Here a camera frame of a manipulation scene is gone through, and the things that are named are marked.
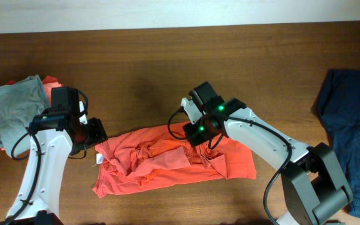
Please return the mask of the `orange printed t-shirt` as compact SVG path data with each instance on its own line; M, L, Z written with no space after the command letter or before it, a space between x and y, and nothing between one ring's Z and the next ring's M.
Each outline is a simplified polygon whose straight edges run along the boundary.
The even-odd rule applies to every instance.
M93 191L99 198L109 194L134 194L177 184L215 179L255 179L252 151L230 138L193 147L182 136L183 123L156 126L110 137L95 149L103 156Z

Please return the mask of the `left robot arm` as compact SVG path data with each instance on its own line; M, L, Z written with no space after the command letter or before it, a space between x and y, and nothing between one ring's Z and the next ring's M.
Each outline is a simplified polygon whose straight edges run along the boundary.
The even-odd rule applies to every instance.
M88 99L73 87L55 87L52 106L26 127L30 149L20 190L3 224L61 224L59 195L68 159L107 141L98 118L88 119Z

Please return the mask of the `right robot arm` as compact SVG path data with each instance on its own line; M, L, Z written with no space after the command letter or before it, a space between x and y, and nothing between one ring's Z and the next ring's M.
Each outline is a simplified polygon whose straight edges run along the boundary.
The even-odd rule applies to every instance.
M264 191L281 179L286 213L273 224L326 224L353 200L353 192L335 152L324 143L310 146L278 131L260 119L242 101L225 101L204 82L181 100L181 111L190 122L183 129L192 146L216 136L230 138L265 160L275 174Z

